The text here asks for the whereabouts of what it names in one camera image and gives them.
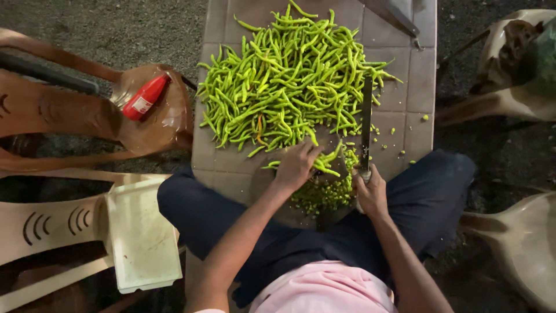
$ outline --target dark blue pants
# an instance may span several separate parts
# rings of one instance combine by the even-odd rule
[[[420,260],[436,256],[453,239],[474,172],[467,156],[434,151],[387,183],[390,216]],[[162,183],[158,206],[202,260],[246,209],[196,181],[191,170]],[[241,286],[232,297],[244,307],[282,274],[322,260],[363,268],[383,281],[390,277],[371,220],[356,210],[326,232],[271,220],[237,274]]]

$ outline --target pink shirt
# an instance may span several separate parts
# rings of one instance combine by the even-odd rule
[[[371,313],[397,309],[388,297],[386,285],[373,274],[340,261],[320,261],[278,277],[253,300],[249,312]]]

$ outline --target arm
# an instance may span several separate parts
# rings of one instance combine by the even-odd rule
[[[400,295],[400,312],[453,312],[450,304],[388,214],[386,182],[375,165],[367,185],[354,175],[359,203],[371,219]]]
[[[188,295],[186,312],[220,309],[228,312],[230,285],[251,252],[270,218],[310,176],[322,148],[312,143],[291,147],[282,158],[276,178],[262,196],[228,229],[203,262],[200,279]]]

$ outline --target bottle label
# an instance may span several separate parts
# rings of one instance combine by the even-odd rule
[[[152,107],[152,103],[148,102],[147,100],[143,99],[143,97],[139,97],[137,101],[131,106],[137,112],[141,114],[145,114],[145,112]]]

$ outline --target person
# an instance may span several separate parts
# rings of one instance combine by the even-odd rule
[[[452,312],[422,262],[455,235],[474,163],[433,151],[388,184],[372,165],[368,184],[356,172],[353,178],[365,214],[353,210],[325,232],[273,220],[320,152],[312,143],[290,147],[247,209],[206,188],[191,170],[162,183],[160,212],[204,260],[186,312],[228,312],[233,281],[241,283],[232,294],[237,306],[251,303],[256,313]]]

